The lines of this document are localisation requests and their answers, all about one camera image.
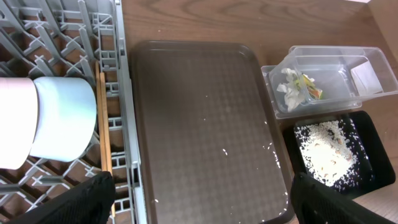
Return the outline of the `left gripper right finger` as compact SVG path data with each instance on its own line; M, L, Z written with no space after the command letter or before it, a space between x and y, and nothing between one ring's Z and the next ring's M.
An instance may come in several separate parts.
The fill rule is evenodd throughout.
M290 201L299 223L391 223L303 172L294 176Z

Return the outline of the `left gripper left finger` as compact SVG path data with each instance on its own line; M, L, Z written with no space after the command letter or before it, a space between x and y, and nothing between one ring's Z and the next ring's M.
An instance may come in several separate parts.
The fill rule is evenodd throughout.
M105 224L115 196L113 176L102 171L9 224Z

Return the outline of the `light blue bowl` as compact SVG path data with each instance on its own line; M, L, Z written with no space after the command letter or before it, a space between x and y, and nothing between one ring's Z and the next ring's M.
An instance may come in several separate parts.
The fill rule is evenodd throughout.
M61 162L79 158L93 135L96 98L82 78L40 77L34 80L39 118L30 155Z

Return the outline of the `white tissue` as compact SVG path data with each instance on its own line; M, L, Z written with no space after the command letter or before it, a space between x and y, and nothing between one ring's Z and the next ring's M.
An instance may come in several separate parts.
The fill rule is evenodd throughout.
M287 83L280 83L277 91L285 93L285 105L287 106L287 111L291 112L305 101L305 96L300 91L301 86L297 72L290 68L283 68L281 72L286 75Z

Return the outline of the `white bowl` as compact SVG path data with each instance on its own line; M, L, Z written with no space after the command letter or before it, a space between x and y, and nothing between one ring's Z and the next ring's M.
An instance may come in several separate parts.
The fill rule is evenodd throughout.
M1 78L1 168L20 168L30 153L38 99L29 78Z

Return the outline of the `green snack wrapper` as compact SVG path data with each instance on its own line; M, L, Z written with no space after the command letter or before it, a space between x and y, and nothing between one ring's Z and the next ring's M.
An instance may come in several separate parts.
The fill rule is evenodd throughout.
M313 78L308 77L306 74L302 74L302 76L309 95L315 100L321 100L323 98L323 90L315 86L315 80ZM301 84L298 75L294 75L294 85L298 91L301 90Z

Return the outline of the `wooden chopstick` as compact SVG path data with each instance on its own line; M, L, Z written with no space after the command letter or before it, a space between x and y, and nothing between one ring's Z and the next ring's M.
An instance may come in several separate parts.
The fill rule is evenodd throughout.
M95 61L95 78L96 78L96 101L97 101L97 112L98 112L98 134L99 134L99 145L101 154L101 169L107 171L108 166L106 162L106 149L104 141L104 123L103 123L103 107L101 98L101 85L100 85L100 66L98 61Z
M105 77L104 72L99 74L100 78L100 88L101 88L101 102L102 102L102 112L103 112L103 126L104 126L104 146L105 146L105 154L106 154L106 166L107 171L111 174L112 171L112 158L111 158L111 146L110 146L110 139L109 139L109 121L108 121L108 108L106 102L106 84L105 84Z

